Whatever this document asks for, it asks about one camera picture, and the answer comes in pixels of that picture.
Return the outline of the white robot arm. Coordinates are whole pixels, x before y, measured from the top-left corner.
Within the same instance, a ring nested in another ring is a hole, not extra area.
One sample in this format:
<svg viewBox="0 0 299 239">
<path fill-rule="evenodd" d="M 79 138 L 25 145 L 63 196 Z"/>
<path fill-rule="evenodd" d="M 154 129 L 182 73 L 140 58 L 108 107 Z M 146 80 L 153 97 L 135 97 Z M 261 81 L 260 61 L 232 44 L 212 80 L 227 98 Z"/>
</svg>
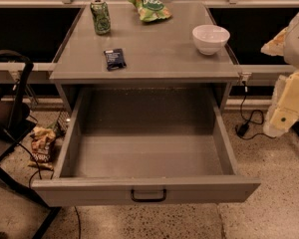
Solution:
<svg viewBox="0 0 299 239">
<path fill-rule="evenodd" d="M 278 78 L 265 117 L 263 132 L 278 137 L 299 120 L 299 12 L 287 27 L 261 48 L 261 52 L 282 56 L 287 64 L 296 68 L 290 76 Z"/>
</svg>

